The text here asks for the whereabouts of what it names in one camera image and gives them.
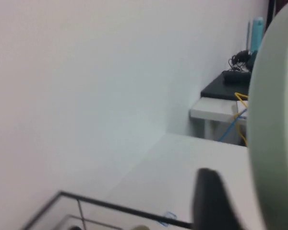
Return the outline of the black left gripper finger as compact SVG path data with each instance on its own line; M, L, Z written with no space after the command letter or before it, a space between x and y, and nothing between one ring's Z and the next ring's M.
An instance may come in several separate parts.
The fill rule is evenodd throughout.
M194 230L241 230L242 225L229 202L222 178L217 171L200 168L192 200Z

